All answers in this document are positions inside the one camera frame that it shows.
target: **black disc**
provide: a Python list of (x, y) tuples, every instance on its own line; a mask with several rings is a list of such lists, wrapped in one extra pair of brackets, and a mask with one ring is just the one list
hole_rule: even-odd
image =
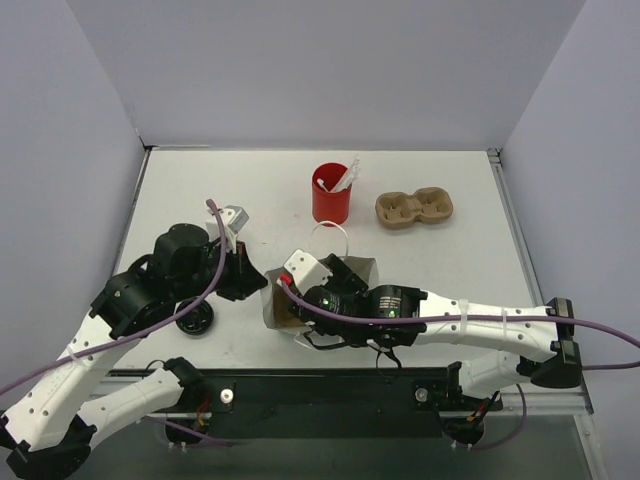
[[(184, 310), (194, 300), (195, 298), (185, 300), (178, 305), (176, 312)], [(197, 336), (202, 335), (211, 328), (211, 325), (213, 325), (213, 318), (213, 308), (211, 308), (211, 305), (209, 305), (208, 302), (204, 301), (184, 317), (178, 319), (176, 321), (176, 325), (178, 325), (178, 328), (187, 335)]]

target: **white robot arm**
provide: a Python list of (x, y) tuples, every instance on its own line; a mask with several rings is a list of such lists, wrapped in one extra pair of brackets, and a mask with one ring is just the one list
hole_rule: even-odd
[[(59, 357), (67, 363), (47, 372), (4, 412), (0, 446), (12, 450), (7, 463), (19, 478), (66, 478), (93, 448), (123, 427), (186, 398), (206, 395), (200, 372), (180, 357), (165, 361), (137, 383), (86, 401), (142, 339), (124, 343), (123, 337), (167, 323), (178, 302), (207, 288), (229, 300), (243, 300), (266, 286), (244, 244), (236, 240), (247, 214), (233, 206), (216, 213), (218, 221), (207, 222), (209, 233), (195, 225), (174, 225), (158, 237), (153, 254), (112, 277)], [(80, 354), (95, 347), (101, 351)]]
[[(462, 393), (474, 398), (529, 381), (548, 388), (580, 385), (582, 365), (573, 327), (549, 321), (550, 316), (573, 317), (569, 300), (503, 308), (412, 287), (382, 285), (369, 290), (335, 255), (323, 264), (302, 250), (294, 252), (284, 267), (288, 275), (279, 283), (294, 302), (293, 313), (309, 331), (340, 337), (336, 345), (369, 346), (387, 355), (400, 345), (486, 348), (491, 350), (487, 355), (462, 362), (460, 370)], [(292, 293), (289, 285), (299, 294)], [(523, 321), (514, 322), (517, 317)], [(305, 337), (322, 349), (309, 335)]]

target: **gray floor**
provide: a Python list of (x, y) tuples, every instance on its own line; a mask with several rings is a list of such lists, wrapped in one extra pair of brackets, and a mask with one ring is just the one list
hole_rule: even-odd
[[(487, 440), (515, 418), (489, 419)], [(168, 452), (148, 424), (99, 446), (73, 477), (81, 479), (563, 479), (589, 473), (571, 417), (533, 417), (509, 444), (488, 452), (452, 451), (443, 439), (257, 440), (230, 449)]]

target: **metal bolt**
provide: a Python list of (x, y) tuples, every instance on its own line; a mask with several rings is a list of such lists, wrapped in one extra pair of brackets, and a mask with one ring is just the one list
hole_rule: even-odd
[(230, 388), (225, 388), (223, 391), (221, 391), (220, 401), (225, 405), (229, 405), (231, 402), (233, 402), (233, 390), (231, 390)]
[(429, 396), (429, 392), (427, 391), (426, 388), (420, 387), (419, 389), (416, 390), (416, 400), (418, 400), (419, 402), (421, 403), (426, 402), (428, 396)]

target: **white table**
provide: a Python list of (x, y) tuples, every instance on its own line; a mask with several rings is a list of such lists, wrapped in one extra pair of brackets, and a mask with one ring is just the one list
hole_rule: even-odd
[[(118, 271), (153, 250), (171, 225), (204, 227), (204, 201), (240, 205), (251, 217), (241, 232), (260, 272), (282, 266), (305, 248), (315, 222), (311, 216), (311, 174), (325, 162), (348, 164), (350, 151), (151, 152), (122, 249)], [(475, 302), (529, 306), (531, 294), (485, 152), (360, 152), (362, 172), (353, 186), (344, 227), (350, 252), (375, 257), (380, 283), (398, 283)], [(383, 192), (438, 186), (454, 203), (453, 216), (440, 225), (390, 231), (380, 226), (375, 200)], [(342, 254), (337, 229), (322, 228), (311, 253)], [(140, 369), (157, 358), (184, 356), (199, 368), (373, 368), (370, 349), (318, 352), (293, 342), (290, 334), (265, 327), (260, 295), (228, 302), (215, 295), (213, 328), (202, 337), (170, 325), (145, 339), (116, 369)], [(398, 348), (405, 366), (444, 366), (485, 351), (452, 345)]]

